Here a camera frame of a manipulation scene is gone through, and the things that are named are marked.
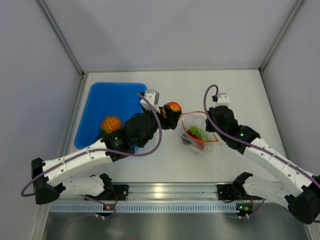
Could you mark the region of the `fake orange peach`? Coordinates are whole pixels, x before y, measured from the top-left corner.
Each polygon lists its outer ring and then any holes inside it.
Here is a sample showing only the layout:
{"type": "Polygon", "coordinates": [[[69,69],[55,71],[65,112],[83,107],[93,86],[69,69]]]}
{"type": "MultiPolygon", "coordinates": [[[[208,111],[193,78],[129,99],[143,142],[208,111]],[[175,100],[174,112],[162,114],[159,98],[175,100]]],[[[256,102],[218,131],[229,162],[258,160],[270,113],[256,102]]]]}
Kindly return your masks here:
{"type": "Polygon", "coordinates": [[[166,114],[166,111],[165,111],[165,106],[169,107],[173,112],[182,112],[182,107],[179,103],[177,102],[174,102],[174,101],[171,101],[171,102],[168,102],[166,103],[163,107],[162,107],[162,116],[164,118],[167,117],[167,114],[166,114]]]}

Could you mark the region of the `clear zip top bag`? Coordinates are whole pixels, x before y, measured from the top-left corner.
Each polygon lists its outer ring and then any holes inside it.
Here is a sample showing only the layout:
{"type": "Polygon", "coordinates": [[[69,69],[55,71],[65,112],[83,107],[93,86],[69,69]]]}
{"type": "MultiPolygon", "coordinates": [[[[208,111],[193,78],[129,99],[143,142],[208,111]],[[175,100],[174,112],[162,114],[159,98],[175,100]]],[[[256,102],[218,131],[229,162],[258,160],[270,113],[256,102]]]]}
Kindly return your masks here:
{"type": "Polygon", "coordinates": [[[182,144],[195,155],[206,155],[221,145],[214,132],[206,131],[207,116],[203,111],[182,113],[178,136],[182,144]]]}

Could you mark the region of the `fake red chili pepper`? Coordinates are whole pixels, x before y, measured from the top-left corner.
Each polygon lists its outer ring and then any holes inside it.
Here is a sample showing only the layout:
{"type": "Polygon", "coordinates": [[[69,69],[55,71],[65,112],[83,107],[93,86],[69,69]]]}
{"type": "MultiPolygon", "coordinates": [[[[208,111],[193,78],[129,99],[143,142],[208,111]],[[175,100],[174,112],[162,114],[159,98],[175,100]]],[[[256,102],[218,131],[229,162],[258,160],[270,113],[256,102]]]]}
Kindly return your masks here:
{"type": "Polygon", "coordinates": [[[192,146],[196,147],[199,150],[203,150],[205,147],[205,145],[201,141],[201,139],[196,134],[193,134],[190,130],[187,131],[186,143],[188,145],[192,145],[192,146]]]}

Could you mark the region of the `fake pineapple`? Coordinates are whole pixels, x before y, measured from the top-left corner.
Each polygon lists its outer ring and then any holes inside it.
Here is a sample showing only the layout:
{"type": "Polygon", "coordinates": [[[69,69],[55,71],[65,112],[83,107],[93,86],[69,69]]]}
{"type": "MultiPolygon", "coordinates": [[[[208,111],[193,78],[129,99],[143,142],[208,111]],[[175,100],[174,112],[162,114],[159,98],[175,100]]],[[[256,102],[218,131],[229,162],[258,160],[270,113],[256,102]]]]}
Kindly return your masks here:
{"type": "Polygon", "coordinates": [[[120,130],[122,127],[122,121],[118,117],[114,115],[107,116],[100,124],[100,134],[98,135],[98,139],[120,130]]]}

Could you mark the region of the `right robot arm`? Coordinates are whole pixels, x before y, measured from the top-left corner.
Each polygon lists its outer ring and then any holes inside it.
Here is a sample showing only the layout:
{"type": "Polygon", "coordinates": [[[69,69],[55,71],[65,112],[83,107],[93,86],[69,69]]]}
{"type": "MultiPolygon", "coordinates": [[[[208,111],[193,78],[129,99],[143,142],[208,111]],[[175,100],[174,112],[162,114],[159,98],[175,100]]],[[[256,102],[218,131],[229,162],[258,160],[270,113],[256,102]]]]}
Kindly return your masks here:
{"type": "Polygon", "coordinates": [[[233,186],[240,199],[248,195],[276,203],[304,224],[319,223],[320,178],[292,163],[273,149],[252,128],[239,125],[226,105],[205,111],[206,130],[217,132],[226,145],[254,161],[276,178],[260,179],[252,174],[233,186]]]}

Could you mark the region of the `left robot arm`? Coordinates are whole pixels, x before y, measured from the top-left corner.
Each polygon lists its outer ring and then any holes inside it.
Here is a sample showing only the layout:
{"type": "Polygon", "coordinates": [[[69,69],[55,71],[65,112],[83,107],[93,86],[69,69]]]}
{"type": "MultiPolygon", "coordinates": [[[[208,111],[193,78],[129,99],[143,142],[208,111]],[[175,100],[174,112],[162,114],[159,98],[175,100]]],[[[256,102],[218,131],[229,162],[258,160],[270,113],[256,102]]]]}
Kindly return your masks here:
{"type": "Polygon", "coordinates": [[[115,116],[108,116],[100,125],[101,136],[95,143],[56,159],[34,159],[31,177],[36,204],[44,205],[60,197],[77,195],[88,201],[109,200],[115,190],[106,173],[89,177],[76,175],[136,155],[136,149],[143,148],[155,133],[174,130],[181,115],[181,106],[169,102],[155,112],[144,109],[125,123],[115,116]]]}

